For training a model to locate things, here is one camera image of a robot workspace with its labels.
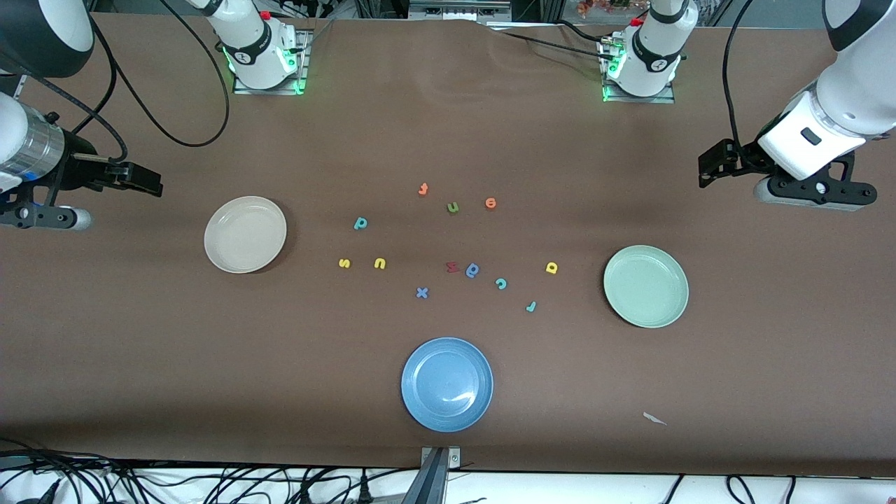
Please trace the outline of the orange dried flowers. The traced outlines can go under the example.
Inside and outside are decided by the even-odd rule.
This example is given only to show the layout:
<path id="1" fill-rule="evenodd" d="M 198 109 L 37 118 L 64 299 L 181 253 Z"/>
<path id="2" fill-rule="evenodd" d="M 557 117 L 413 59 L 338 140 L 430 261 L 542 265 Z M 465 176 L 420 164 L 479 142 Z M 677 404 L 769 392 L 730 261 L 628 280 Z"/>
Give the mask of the orange dried flowers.
<path id="1" fill-rule="evenodd" d="M 574 9 L 582 19 L 634 18 L 650 8 L 650 0 L 576 0 Z"/>

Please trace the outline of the blue plate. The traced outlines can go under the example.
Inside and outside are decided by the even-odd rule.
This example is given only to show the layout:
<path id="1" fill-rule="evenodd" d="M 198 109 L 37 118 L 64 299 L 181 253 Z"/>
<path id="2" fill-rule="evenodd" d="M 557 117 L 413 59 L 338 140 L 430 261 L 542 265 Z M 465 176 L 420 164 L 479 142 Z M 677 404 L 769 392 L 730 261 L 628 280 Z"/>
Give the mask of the blue plate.
<path id="1" fill-rule="evenodd" d="M 495 379 L 479 348 L 445 336 L 413 350 L 401 372 L 400 390 L 418 424 L 435 433 L 460 433 L 486 414 Z"/>

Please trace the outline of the beige brown plate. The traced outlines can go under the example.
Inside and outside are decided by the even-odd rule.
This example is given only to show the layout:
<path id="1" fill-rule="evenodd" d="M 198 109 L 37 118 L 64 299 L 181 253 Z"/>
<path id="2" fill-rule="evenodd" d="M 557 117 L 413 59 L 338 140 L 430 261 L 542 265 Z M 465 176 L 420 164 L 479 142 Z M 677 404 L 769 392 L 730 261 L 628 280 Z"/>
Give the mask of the beige brown plate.
<path id="1" fill-rule="evenodd" d="M 287 218 L 278 204 L 264 197 L 238 197 L 211 215 L 204 251 L 221 271 L 249 274 L 275 261 L 287 235 Z"/>

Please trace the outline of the grey metal rail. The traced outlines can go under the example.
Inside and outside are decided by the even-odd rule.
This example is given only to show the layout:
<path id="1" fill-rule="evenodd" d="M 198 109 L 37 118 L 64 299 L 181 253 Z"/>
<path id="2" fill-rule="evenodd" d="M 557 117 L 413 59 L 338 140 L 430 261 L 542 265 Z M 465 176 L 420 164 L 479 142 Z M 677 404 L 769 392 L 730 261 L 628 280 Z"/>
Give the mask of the grey metal rail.
<path id="1" fill-rule="evenodd" d="M 511 0 L 409 0 L 409 20 L 511 22 Z"/>

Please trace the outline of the green plate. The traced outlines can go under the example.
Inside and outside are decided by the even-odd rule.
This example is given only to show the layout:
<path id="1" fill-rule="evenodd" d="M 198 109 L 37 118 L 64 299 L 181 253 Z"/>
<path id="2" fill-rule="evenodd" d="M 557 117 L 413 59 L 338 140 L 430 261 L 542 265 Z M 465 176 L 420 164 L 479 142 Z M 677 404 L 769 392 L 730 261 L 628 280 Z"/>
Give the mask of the green plate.
<path id="1" fill-rule="evenodd" d="M 690 300 L 684 268 L 660 248 L 628 246 L 609 258 L 603 272 L 609 306 L 637 328 L 665 328 L 680 319 Z"/>

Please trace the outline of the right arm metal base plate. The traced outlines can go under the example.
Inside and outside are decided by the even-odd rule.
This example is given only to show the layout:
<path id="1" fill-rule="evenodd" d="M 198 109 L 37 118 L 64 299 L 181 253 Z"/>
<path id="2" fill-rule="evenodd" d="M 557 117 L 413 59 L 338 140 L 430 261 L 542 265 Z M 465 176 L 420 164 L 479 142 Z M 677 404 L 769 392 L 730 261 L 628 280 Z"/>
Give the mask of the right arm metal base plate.
<path id="1" fill-rule="evenodd" d="M 303 95 L 310 67 L 313 32 L 268 20 L 265 45 L 226 48 L 237 95 Z"/>

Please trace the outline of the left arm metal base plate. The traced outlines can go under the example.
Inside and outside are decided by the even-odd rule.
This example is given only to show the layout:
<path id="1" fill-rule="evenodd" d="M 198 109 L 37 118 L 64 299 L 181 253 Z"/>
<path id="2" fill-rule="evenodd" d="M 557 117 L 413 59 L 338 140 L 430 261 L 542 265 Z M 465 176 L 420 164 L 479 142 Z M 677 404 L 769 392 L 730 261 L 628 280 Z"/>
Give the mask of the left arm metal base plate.
<path id="1" fill-rule="evenodd" d="M 637 55 L 627 51 L 627 41 L 621 38 L 603 38 L 596 43 L 598 53 L 604 55 L 601 62 L 602 93 L 605 102 L 629 102 L 647 104 L 673 104 L 675 102 L 672 80 L 680 58 L 652 71 Z"/>

